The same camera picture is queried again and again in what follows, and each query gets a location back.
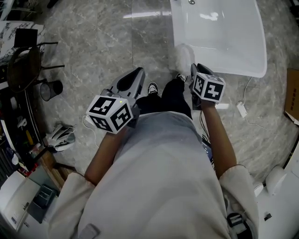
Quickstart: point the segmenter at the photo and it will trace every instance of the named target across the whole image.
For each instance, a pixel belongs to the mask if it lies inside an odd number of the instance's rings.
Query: black sneaker
[[[184,76],[184,75],[182,75],[182,74],[180,74],[180,73],[178,73],[177,76],[176,76],[176,79],[180,79],[180,80],[182,80],[185,83],[186,80],[187,80],[187,77]]]
[[[158,94],[159,90],[158,90],[158,86],[155,82],[151,82],[149,84],[149,88],[148,88],[148,94]]]

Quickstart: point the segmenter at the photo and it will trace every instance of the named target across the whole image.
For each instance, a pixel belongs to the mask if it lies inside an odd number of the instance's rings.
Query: sleeve
[[[70,239],[77,234],[83,209],[94,188],[80,174],[69,174],[49,221],[49,239]]]
[[[259,216],[253,182],[248,170],[243,165],[228,169],[219,179],[223,194],[233,198],[235,211],[242,212],[252,221],[256,230],[259,227]]]

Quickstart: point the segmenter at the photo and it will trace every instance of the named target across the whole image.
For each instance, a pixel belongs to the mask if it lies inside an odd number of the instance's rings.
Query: white shirt
[[[217,179],[192,121],[179,113],[145,115],[94,187],[70,174],[50,221],[50,238],[228,239],[223,192],[258,228],[252,181],[242,165]]]

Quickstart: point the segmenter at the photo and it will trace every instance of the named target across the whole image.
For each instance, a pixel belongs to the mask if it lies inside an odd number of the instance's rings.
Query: white sneaker
[[[180,73],[177,74],[176,79],[177,79],[177,78],[180,79],[180,80],[182,80],[184,83],[185,83],[186,80],[187,80],[187,77],[184,76],[184,75],[182,75],[182,74],[180,74]]]
[[[158,86],[155,82],[151,82],[149,84],[149,89],[148,89],[148,94],[158,94],[159,90],[158,90]]]

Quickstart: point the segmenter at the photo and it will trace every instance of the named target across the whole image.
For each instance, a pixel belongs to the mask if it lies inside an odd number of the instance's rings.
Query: white cable
[[[269,132],[272,133],[272,134],[276,134],[276,133],[273,133],[273,132],[271,132],[270,130],[266,129],[266,128],[263,127],[263,126],[258,125],[257,123],[249,123],[247,119],[246,119],[246,121],[247,121],[247,123],[248,123],[249,125],[256,125],[256,126],[259,126],[259,127],[263,128],[263,129],[265,129],[266,131],[269,131]]]
[[[250,81],[252,80],[252,78],[253,78],[253,77],[251,77],[251,78],[249,79],[249,81],[247,82],[247,85],[245,86],[245,89],[244,89],[244,103],[243,103],[244,107],[245,107],[245,102],[246,102],[246,89],[247,89],[247,86],[249,85]],[[264,129],[264,130],[266,130],[266,131],[269,131],[269,132],[272,133],[272,134],[277,135],[276,133],[273,133],[272,131],[266,129],[266,128],[263,127],[263,126],[260,126],[260,125],[257,124],[257,123],[249,123],[247,119],[246,119],[246,121],[247,121],[247,123],[248,123],[249,125],[256,125],[256,126],[259,126],[260,128],[262,128],[262,129]]]
[[[93,133],[94,133],[94,144],[99,148],[99,146],[97,145],[97,134],[95,133],[95,131],[94,131],[92,128],[87,127],[87,126],[84,124],[84,116],[85,116],[85,118],[86,118],[86,114],[83,115],[83,117],[82,117],[82,124],[84,125],[85,128],[88,128],[88,129],[90,129],[90,130],[93,131]]]
[[[253,78],[253,77],[251,77],[251,78],[249,79],[249,81],[247,82],[247,85],[245,86],[245,89],[244,89],[244,102],[243,102],[243,105],[245,105],[245,102],[246,102],[246,89],[247,89],[248,84],[249,84],[250,81],[252,80],[252,78]]]

